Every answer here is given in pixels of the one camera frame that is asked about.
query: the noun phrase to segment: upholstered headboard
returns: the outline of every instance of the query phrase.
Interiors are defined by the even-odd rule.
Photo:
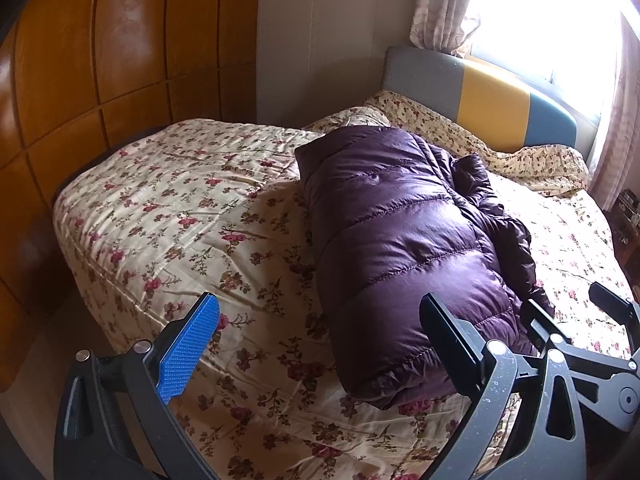
[[[382,88],[405,95],[500,152],[523,146],[575,146],[574,118],[505,71],[412,46],[386,51]]]

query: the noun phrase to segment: red flower pattern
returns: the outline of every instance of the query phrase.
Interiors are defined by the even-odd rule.
[[[218,327],[216,330],[224,330],[226,326],[229,324],[229,318],[226,314],[220,314],[220,319],[218,320]]]
[[[178,220],[178,224],[180,224],[183,229],[186,229],[189,226],[197,223],[198,221],[195,218],[181,218],[180,220]]]
[[[249,423],[249,420],[251,420],[252,416],[254,416],[254,412],[252,412],[249,408],[241,408],[240,406],[232,406],[230,411],[231,416],[235,420],[239,420],[240,424],[242,424],[243,426],[246,426]]]
[[[243,235],[242,233],[238,233],[238,234],[228,233],[228,234],[222,235],[222,239],[226,240],[227,242],[244,242],[246,240],[246,235]]]
[[[111,263],[114,265],[117,265],[121,259],[124,258],[124,251],[123,250],[116,250],[113,251],[113,253],[111,253]]]
[[[89,247],[91,247],[93,244],[95,244],[95,241],[100,238],[100,235],[96,232],[93,231],[90,235],[89,235]]]
[[[308,369],[305,364],[302,363],[292,363],[289,365],[287,369],[287,376],[289,379],[293,379],[294,381],[301,381],[306,378],[308,373]]]
[[[335,447],[313,444],[311,447],[311,454],[318,458],[336,458],[340,456],[342,452],[339,449],[335,449]]]
[[[414,402],[400,404],[400,406],[398,406],[398,413],[400,415],[413,416],[417,413],[426,412],[430,407],[430,400],[414,400]]]
[[[160,278],[154,278],[152,280],[146,280],[146,282],[145,282],[145,292],[150,292],[152,290],[156,290],[156,288],[158,288],[160,285],[162,285],[162,282],[160,281]]]
[[[313,361],[306,366],[308,370],[308,374],[310,377],[317,379],[318,377],[322,377],[326,372],[326,366],[324,363],[320,361]]]
[[[186,305],[183,301],[179,301],[178,303],[173,303],[170,301],[164,306],[164,318],[167,321],[174,320],[176,312],[183,310],[186,308]]]

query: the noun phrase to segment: wooden panel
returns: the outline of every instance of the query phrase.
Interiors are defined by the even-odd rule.
[[[0,170],[0,202],[0,276],[28,310],[49,310],[68,270],[25,156]]]
[[[2,282],[0,319],[0,356],[3,357],[0,360],[0,392],[5,392],[14,382],[39,326],[27,316]]]
[[[255,123],[255,65],[220,69],[220,109],[228,123]]]
[[[255,62],[258,0],[220,0],[220,66]]]
[[[164,79],[164,0],[97,0],[95,62],[100,101]]]
[[[185,119],[219,119],[218,70],[207,68],[169,81],[174,122]]]
[[[218,0],[167,0],[166,64],[169,78],[218,60]]]
[[[172,121],[166,83],[149,86],[105,103],[102,114],[111,146],[153,126],[168,126]]]
[[[22,11],[15,47],[15,86],[26,144],[97,104],[92,1],[29,0]]]
[[[15,27],[0,45],[0,168],[20,151],[18,121],[15,116],[14,78]]]
[[[66,177],[107,149],[99,113],[67,123],[30,147],[31,167],[47,203]]]

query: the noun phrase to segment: white wall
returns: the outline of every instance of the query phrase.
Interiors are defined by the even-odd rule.
[[[408,43],[415,0],[260,0],[257,115],[303,126],[380,89],[385,50]]]

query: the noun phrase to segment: wooden furniture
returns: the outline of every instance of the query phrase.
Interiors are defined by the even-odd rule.
[[[0,390],[73,287],[56,187],[152,126],[255,121],[257,2],[28,0],[0,37]]]
[[[611,211],[605,216],[611,227],[613,238],[613,250],[616,260],[622,267],[629,285],[634,295],[638,295],[636,290],[640,287],[640,228],[632,224],[631,220],[624,213],[625,206],[620,199],[617,199]]]

